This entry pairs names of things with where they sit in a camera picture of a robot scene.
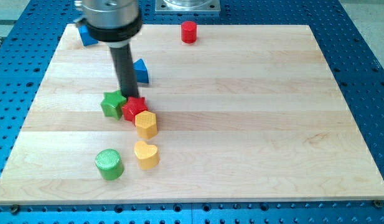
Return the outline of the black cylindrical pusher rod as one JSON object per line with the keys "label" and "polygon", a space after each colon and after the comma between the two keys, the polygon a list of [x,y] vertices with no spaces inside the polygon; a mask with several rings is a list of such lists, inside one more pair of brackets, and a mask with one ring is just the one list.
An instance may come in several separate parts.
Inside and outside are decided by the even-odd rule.
{"label": "black cylindrical pusher rod", "polygon": [[129,44],[120,48],[110,47],[118,84],[124,97],[139,98],[136,72]]}

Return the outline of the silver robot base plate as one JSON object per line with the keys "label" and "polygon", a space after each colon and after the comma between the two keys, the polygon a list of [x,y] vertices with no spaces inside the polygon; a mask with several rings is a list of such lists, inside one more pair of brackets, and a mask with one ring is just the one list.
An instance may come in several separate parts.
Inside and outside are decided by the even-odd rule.
{"label": "silver robot base plate", "polygon": [[220,0],[156,0],[156,12],[219,12]]}

